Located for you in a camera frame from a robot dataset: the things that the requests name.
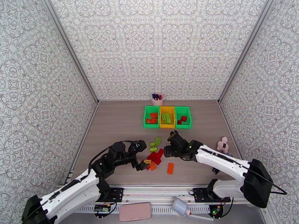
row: wall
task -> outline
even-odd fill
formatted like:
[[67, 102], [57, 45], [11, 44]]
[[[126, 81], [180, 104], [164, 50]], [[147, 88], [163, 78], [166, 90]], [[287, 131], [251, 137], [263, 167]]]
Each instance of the wall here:
[[277, 0], [221, 106], [245, 159], [288, 192], [271, 195], [278, 223], [299, 223], [299, 0]]
[[95, 102], [40, 0], [0, 0], [0, 223], [62, 184]]
[[265, 0], [52, 2], [99, 99], [217, 99]]

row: yellow bin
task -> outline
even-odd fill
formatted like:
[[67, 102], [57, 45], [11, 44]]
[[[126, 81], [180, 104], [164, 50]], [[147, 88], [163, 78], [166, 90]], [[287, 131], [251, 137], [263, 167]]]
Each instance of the yellow bin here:
[[[163, 113], [169, 113], [170, 118], [171, 118], [171, 124], [163, 124], [163, 120], [162, 120], [162, 115]], [[174, 106], [161, 106], [160, 107], [160, 128], [171, 128], [174, 129], [175, 128], [175, 107]]]

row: plastic bin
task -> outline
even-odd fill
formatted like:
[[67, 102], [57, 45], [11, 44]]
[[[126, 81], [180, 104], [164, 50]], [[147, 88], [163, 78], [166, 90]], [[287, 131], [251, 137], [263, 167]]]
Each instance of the plastic bin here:
[[[172, 124], [163, 124], [162, 121], [162, 113], [169, 113]], [[160, 120], [160, 128], [175, 128], [175, 107], [174, 106], [161, 106], [160, 107], [160, 114], [159, 114], [159, 120]]]
[[[158, 113], [158, 121], [156, 124], [146, 123], [147, 118], [151, 118], [151, 113]], [[160, 122], [160, 107], [159, 106], [145, 106], [144, 117], [143, 117], [143, 127], [144, 128], [159, 128]]]
[[[180, 120], [182, 116], [186, 116], [186, 122], [182, 121], [181, 125], [178, 125], [177, 120]], [[175, 106], [175, 128], [178, 129], [191, 129], [192, 118], [190, 108], [188, 106]]]

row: pink phone case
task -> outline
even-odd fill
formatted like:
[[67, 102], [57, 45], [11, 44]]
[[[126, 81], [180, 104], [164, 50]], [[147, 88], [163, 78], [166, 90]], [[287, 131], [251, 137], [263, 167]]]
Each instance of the pink phone case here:
[[133, 203], [123, 205], [119, 210], [119, 221], [137, 221], [151, 218], [150, 203]]

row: wooden table surface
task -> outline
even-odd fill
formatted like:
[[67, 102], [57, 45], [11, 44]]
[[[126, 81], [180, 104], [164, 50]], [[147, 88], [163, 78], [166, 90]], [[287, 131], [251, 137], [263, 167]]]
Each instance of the wooden table surface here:
[[[89, 161], [102, 149], [121, 140], [144, 140], [147, 148], [137, 154], [140, 162], [150, 154], [150, 142], [162, 137], [159, 148], [169, 145], [167, 138], [172, 129], [144, 128], [144, 107], [150, 101], [101, 101], [90, 127], [83, 149], [76, 164], [73, 178], [86, 170]], [[197, 140], [215, 149], [218, 140], [228, 138], [229, 153], [240, 158], [234, 146], [216, 101], [165, 101], [165, 106], [189, 106], [192, 116], [191, 129], [177, 129], [187, 141]], [[167, 174], [168, 163], [174, 163], [173, 175]], [[136, 171], [130, 164], [115, 169], [106, 179], [108, 184], [205, 184], [211, 179], [230, 180], [220, 172], [215, 175], [212, 167], [185, 162], [179, 158], [162, 157], [162, 163], [155, 171]]]

